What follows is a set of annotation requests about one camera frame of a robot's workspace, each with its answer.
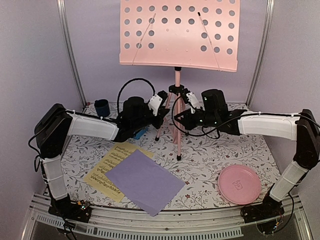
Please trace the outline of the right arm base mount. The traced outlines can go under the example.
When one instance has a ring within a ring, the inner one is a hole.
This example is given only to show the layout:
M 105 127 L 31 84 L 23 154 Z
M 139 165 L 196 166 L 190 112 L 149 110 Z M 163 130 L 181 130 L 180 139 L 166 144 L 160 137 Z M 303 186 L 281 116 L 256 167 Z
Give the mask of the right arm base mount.
M 285 213 L 282 202 L 277 202 L 273 199 L 264 200 L 260 204 L 246 205 L 241 208 L 240 215 L 245 223 L 262 221 L 269 218 L 274 218 Z

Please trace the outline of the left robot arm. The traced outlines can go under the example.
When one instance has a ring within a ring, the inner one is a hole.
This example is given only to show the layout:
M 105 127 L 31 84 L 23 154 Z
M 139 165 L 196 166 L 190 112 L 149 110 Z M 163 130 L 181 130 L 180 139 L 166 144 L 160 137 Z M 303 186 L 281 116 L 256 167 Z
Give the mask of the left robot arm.
M 50 108 L 36 125 L 31 139 L 36 141 L 34 150 L 41 160 L 50 197 L 56 201 L 54 207 L 63 217 L 70 217 L 75 211 L 69 202 L 61 167 L 66 139 L 76 135 L 123 143 L 149 125 L 159 129 L 169 112 L 164 107 L 167 97 L 157 93 L 148 102 L 141 97 L 130 97 L 113 119 L 68 110 L 60 103 Z

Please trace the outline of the pink music stand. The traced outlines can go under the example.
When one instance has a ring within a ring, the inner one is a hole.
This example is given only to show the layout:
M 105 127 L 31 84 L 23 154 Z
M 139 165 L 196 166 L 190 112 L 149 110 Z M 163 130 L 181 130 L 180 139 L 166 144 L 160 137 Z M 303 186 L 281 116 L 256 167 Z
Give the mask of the pink music stand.
M 121 65 L 173 67 L 172 114 L 191 107 L 180 96 L 182 68 L 236 72 L 240 2 L 238 0 L 123 0 L 120 3 Z M 175 125 L 181 144 L 185 128 Z

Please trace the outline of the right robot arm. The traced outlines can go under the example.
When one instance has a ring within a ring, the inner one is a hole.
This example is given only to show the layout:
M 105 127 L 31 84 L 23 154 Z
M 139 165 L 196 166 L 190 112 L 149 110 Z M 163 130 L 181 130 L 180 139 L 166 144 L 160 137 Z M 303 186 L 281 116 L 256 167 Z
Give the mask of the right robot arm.
M 273 184 L 259 206 L 262 218 L 269 218 L 278 210 L 278 203 L 297 185 L 320 161 L 320 126 L 313 113 L 303 109 L 298 113 L 267 113 L 245 109 L 229 110 L 222 90 L 209 89 L 201 94 L 203 106 L 188 89 L 180 99 L 190 106 L 172 114 L 174 125 L 181 124 L 190 131 L 196 127 L 212 127 L 213 130 L 229 135 L 262 135 L 284 138 L 296 142 L 292 162 L 281 177 Z

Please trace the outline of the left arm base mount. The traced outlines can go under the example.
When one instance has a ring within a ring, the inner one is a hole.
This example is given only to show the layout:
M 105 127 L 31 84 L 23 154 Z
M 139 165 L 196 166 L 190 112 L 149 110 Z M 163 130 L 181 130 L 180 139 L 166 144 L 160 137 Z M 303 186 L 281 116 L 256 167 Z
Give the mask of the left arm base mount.
M 52 199 L 48 213 L 67 220 L 88 223 L 91 218 L 92 208 L 89 201 L 71 201 L 69 198 L 60 200 Z

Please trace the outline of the purple sheet music paper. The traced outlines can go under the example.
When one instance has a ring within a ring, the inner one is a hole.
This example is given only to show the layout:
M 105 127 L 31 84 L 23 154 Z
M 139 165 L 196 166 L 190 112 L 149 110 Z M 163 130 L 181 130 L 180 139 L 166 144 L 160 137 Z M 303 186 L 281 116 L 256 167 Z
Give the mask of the purple sheet music paper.
M 135 150 L 105 176 L 131 202 L 150 216 L 156 216 L 185 186 L 185 182 Z

